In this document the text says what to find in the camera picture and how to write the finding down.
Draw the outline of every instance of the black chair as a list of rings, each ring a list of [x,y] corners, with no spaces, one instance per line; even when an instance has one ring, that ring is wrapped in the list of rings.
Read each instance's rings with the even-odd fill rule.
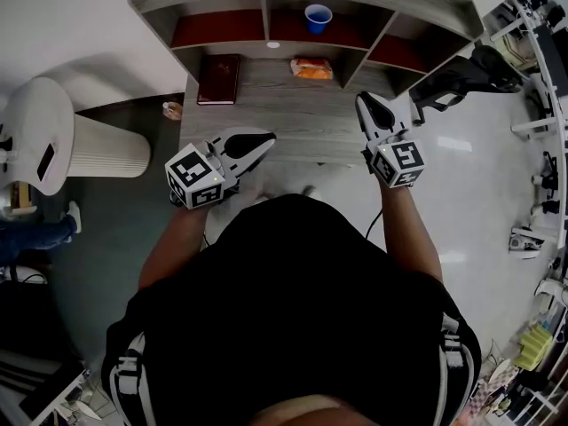
[[[410,90],[420,116],[413,123],[415,126],[425,123],[425,107],[444,112],[461,103],[470,91],[517,93],[522,83],[523,77],[493,47],[478,46],[470,59],[459,56],[451,59]],[[453,95],[449,102],[438,102],[448,95]]]

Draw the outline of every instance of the wooden desk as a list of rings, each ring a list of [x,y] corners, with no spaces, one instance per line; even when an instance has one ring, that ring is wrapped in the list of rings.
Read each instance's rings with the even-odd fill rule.
[[[359,127],[355,97],[377,87],[392,96],[388,83],[370,83],[370,77],[363,68],[349,90],[342,90],[336,80],[292,76],[288,60],[243,59],[235,105],[198,106],[197,90],[188,81],[179,146],[226,128],[255,126],[276,133],[278,141],[269,154],[273,161],[363,164],[367,139]]]

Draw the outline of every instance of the gray floor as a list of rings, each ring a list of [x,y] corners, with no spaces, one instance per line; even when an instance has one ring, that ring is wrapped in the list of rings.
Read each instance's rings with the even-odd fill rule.
[[[45,203],[48,218],[69,199],[81,207],[83,232],[51,252],[49,282],[71,340],[93,369],[102,363],[107,327],[124,314],[140,267],[174,211],[163,165],[178,151],[179,124],[162,116],[161,105],[139,100],[82,113],[144,135],[153,148],[150,166],[138,178],[70,178]]]

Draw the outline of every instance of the blue cup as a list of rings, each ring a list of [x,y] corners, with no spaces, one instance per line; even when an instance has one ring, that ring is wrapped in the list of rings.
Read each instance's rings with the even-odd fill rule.
[[[331,21],[333,13],[323,4],[311,4],[305,9],[305,17],[308,20],[308,30],[314,35],[319,35]]]

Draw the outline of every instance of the yellow sponge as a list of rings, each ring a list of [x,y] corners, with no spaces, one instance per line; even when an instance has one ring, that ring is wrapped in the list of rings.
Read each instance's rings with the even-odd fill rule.
[[[552,335],[541,325],[530,327],[528,332],[521,334],[521,354],[513,361],[515,366],[527,371],[533,371],[544,358],[552,345]]]

